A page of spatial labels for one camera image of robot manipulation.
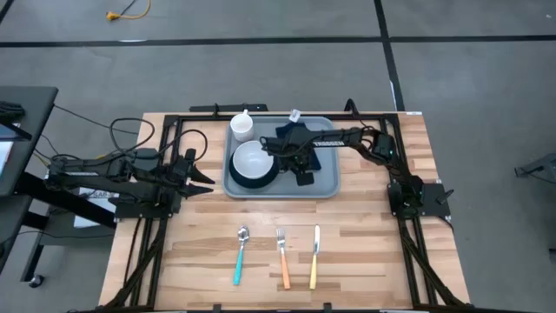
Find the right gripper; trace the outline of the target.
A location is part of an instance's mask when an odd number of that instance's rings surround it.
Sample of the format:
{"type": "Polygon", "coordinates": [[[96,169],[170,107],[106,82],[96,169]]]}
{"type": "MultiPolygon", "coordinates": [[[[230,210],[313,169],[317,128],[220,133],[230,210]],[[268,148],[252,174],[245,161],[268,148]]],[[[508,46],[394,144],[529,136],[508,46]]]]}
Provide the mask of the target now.
{"type": "Polygon", "coordinates": [[[314,184],[314,174],[307,172],[312,169],[312,156],[306,143],[294,144],[279,137],[260,137],[260,143],[262,150],[275,159],[280,172],[299,173],[299,186],[314,184]]]}

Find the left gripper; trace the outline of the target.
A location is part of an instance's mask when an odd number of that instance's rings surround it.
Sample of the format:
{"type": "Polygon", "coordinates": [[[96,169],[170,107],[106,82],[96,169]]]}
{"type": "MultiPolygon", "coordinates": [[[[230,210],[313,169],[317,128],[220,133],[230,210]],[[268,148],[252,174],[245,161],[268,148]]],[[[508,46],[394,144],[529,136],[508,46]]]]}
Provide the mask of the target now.
{"type": "Polygon", "coordinates": [[[181,196],[189,198],[211,193],[214,190],[204,186],[195,186],[188,182],[215,184],[215,181],[202,174],[194,165],[196,149],[187,149],[184,155],[178,155],[169,166],[169,181],[181,196]]]}

